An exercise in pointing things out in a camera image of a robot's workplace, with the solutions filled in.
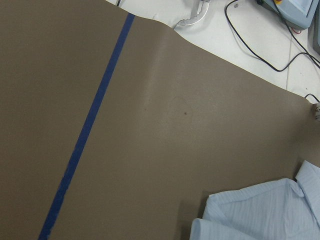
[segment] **brown surface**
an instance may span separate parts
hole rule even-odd
[[[1,239],[39,234],[125,17],[0,3]],[[210,193],[320,166],[311,107],[137,17],[50,239],[187,240]]]

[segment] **black cable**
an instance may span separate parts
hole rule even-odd
[[[313,95],[312,93],[307,94],[304,98],[306,99],[308,96],[314,97],[314,99],[315,99],[318,103],[320,103],[320,101],[318,100],[318,98],[317,98],[315,95]]]
[[[240,36],[240,34],[238,33],[238,31],[236,30],[236,28],[234,27],[234,25],[231,23],[231,20],[229,19],[228,13],[227,13],[227,9],[228,7],[233,4],[234,2],[237,2],[239,0],[233,0],[230,3],[228,3],[225,8],[224,8],[224,15],[226,17],[226,20],[228,21],[229,25],[231,26],[231,28],[233,29],[233,31],[235,32],[235,34],[238,36],[238,38],[241,40],[241,42],[246,46],[246,48],[253,54],[255,55],[258,59],[260,59],[262,62],[264,62],[265,64],[267,64],[270,68],[272,68],[273,70],[277,71],[277,72],[282,72],[285,69],[287,69],[289,67],[289,65],[299,56],[299,55],[307,55],[311,58],[311,60],[314,62],[314,64],[320,69],[320,66],[316,63],[316,61],[318,63],[320,63],[320,61],[318,61],[314,56],[312,56],[310,53],[308,53],[308,51],[302,46],[302,44],[296,39],[296,37],[293,35],[293,33],[290,31],[290,28],[286,22],[286,20],[284,19],[284,17],[282,16],[282,14],[280,13],[279,9],[277,6],[276,9],[279,12],[279,15],[281,17],[281,19],[284,21],[286,27],[288,28],[291,36],[293,36],[293,39],[303,48],[303,50],[305,50],[305,52],[300,52],[297,55],[295,55],[290,61],[289,63],[283,68],[283,69],[277,69],[275,66],[273,66],[270,62],[268,62],[267,60],[263,59],[261,56],[259,56],[257,53],[255,53],[249,46],[248,44],[243,40],[243,38]]]

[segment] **shirt collar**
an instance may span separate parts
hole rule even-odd
[[[320,227],[320,168],[304,161],[295,178]]]

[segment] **folded cloth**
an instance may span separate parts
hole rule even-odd
[[[209,196],[190,240],[320,240],[320,168]]]

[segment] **blue stripe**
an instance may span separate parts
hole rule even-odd
[[[55,225],[59,211],[60,211],[61,206],[64,201],[65,194],[68,190],[70,182],[71,182],[71,180],[74,176],[74,173],[76,171],[79,159],[80,159],[82,152],[84,150],[84,147],[86,145],[91,128],[95,122],[97,113],[98,113],[99,108],[101,106],[104,95],[107,91],[108,85],[110,83],[110,79],[111,79],[112,74],[113,74],[115,67],[117,65],[117,61],[119,59],[120,53],[122,51],[122,48],[123,48],[124,43],[126,41],[126,38],[128,36],[131,25],[134,21],[134,18],[135,18],[135,15],[133,15],[131,13],[129,13],[126,17],[125,23],[122,27],[121,33],[120,33],[119,38],[118,38],[116,45],[114,47],[113,53],[112,53],[111,58],[108,63],[108,66],[106,67],[106,70],[105,70],[104,75],[102,77],[101,83],[100,83],[99,88],[95,94],[94,100],[93,100],[92,105],[89,110],[89,113],[86,116],[81,133],[78,137],[78,140],[75,144],[73,153],[70,157],[69,163],[68,163],[66,170],[64,172],[64,176],[63,176],[63,178],[60,182],[60,185],[58,187],[58,190],[54,196],[49,213],[46,216],[45,222],[43,224],[42,230],[41,230],[39,238],[38,238],[39,240],[47,240],[50,236],[50,233],[51,233],[53,226]]]

